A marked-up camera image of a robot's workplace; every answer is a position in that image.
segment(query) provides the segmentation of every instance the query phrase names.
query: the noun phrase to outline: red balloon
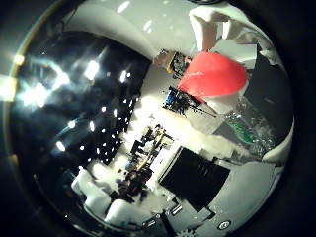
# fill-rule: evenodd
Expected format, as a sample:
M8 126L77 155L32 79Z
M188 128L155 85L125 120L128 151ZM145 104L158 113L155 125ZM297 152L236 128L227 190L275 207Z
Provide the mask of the red balloon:
M213 52L196 55L178 88L192 96L216 97L231 95L246 83L246 71L242 65Z

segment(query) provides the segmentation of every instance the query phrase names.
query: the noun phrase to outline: black surface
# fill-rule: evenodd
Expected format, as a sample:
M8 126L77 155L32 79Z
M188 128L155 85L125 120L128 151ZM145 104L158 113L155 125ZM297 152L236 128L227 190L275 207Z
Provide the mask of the black surface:
M215 198L228 174L228 169L183 148L160 184L179 198L186 199L199 212Z
M289 80L279 66L271 66L259 53L245 97L263 114L274 130L276 144L283 142L293 122Z

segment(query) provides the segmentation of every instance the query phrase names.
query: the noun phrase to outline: red object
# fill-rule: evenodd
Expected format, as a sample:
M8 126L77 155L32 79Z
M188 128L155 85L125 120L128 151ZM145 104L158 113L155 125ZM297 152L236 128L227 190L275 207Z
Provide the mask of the red object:
M195 97L231 95L246 83L246 72L239 63L212 52L195 56L178 88Z

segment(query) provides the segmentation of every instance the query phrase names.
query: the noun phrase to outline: green object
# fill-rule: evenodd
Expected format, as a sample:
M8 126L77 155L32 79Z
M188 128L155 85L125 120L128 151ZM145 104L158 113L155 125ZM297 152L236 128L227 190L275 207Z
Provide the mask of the green object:
M247 131L245 130L245 128L239 124L239 123L227 123L235 132L235 135L237 136L237 138L239 140L241 140L242 142L246 143L246 144L253 144L254 141L251 139L250 135L247 133Z

